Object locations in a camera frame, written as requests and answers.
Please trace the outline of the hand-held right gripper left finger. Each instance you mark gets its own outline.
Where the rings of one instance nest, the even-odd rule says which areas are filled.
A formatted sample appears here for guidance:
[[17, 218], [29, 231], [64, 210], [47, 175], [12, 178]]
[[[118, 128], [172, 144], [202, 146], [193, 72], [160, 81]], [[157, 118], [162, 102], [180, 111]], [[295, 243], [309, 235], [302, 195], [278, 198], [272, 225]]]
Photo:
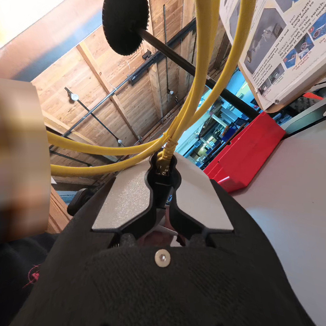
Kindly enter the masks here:
[[136, 239], [152, 231], [160, 216], [147, 177], [150, 158], [120, 172], [92, 225], [94, 232], [132, 234]]

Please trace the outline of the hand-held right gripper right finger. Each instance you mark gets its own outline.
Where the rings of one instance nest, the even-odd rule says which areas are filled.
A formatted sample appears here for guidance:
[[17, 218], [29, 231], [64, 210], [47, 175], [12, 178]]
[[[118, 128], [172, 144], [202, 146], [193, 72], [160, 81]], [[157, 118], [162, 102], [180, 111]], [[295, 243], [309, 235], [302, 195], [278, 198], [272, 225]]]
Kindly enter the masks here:
[[173, 194], [169, 220], [173, 228], [190, 240], [201, 234], [232, 233], [234, 227], [209, 177], [179, 153], [171, 161]]

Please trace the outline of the black ethernet splitter box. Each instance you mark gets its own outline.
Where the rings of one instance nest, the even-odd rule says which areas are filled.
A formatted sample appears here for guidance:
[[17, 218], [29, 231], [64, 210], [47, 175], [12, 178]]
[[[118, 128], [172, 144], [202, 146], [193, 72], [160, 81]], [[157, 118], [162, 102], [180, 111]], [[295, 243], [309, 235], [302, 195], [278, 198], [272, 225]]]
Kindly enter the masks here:
[[153, 173], [153, 194], [154, 204], [157, 209], [163, 209], [165, 207], [173, 186], [173, 172], [168, 170], [167, 172], [161, 173], [159, 168], [155, 167]]

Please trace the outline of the person's left hand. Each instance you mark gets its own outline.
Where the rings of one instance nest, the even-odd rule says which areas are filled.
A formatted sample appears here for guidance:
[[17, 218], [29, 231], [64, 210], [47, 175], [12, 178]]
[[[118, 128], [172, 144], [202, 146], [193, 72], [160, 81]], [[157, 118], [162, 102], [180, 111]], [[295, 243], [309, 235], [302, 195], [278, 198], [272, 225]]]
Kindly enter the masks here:
[[158, 225], [150, 233], [141, 237], [138, 244], [141, 246], [169, 246], [175, 236], [177, 236], [177, 232], [169, 221], [169, 209], [166, 207]]

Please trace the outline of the red plastic bin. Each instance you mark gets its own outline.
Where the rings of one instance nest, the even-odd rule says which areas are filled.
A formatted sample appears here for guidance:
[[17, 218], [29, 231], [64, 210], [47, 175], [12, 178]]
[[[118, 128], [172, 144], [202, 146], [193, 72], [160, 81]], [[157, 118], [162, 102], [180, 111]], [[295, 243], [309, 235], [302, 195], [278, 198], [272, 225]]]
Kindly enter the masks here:
[[279, 144], [285, 130], [267, 113], [261, 113], [203, 170], [228, 193], [249, 185]]

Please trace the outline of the person's black hoodie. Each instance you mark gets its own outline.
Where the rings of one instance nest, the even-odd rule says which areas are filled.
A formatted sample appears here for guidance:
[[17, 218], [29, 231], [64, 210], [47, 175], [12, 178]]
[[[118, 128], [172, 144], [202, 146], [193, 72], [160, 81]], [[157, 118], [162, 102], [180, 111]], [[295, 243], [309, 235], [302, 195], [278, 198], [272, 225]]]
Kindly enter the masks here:
[[9, 325], [30, 295], [59, 234], [43, 233], [0, 246], [0, 325]]

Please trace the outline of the dark grey slab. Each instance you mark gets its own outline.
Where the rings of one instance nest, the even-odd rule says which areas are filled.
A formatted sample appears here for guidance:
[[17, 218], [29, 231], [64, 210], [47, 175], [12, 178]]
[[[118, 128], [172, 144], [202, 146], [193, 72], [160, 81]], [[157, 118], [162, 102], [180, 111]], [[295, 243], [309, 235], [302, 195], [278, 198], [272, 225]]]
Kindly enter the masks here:
[[296, 133], [306, 130], [322, 121], [326, 120], [326, 99], [320, 100], [318, 103], [309, 107], [305, 111], [299, 113], [297, 116], [291, 118], [281, 125], [284, 129], [286, 139]]

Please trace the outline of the printed instruction board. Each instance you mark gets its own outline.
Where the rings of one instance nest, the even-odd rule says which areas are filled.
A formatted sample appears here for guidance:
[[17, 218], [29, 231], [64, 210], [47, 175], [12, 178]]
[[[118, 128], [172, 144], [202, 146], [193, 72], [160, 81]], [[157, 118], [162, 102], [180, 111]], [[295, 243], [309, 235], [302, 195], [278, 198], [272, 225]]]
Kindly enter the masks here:
[[325, 78], [326, 1], [256, 1], [238, 66], [259, 107], [276, 112]]

